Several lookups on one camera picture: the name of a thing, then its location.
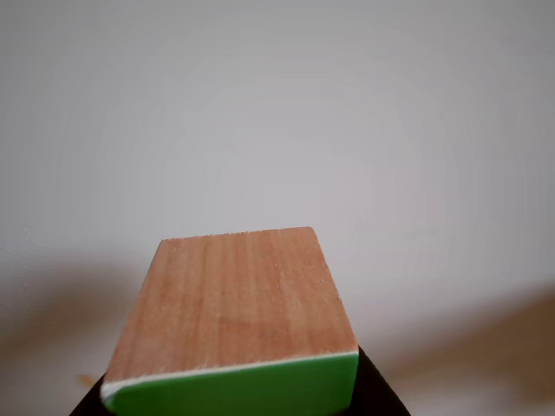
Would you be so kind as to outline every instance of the wooden surface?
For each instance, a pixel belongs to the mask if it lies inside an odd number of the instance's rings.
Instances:
[[[105,381],[357,352],[311,228],[163,240]]]

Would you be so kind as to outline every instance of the green layer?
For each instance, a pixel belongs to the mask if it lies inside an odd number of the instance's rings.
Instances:
[[[121,416],[326,415],[349,406],[358,354],[146,381],[105,403]]]

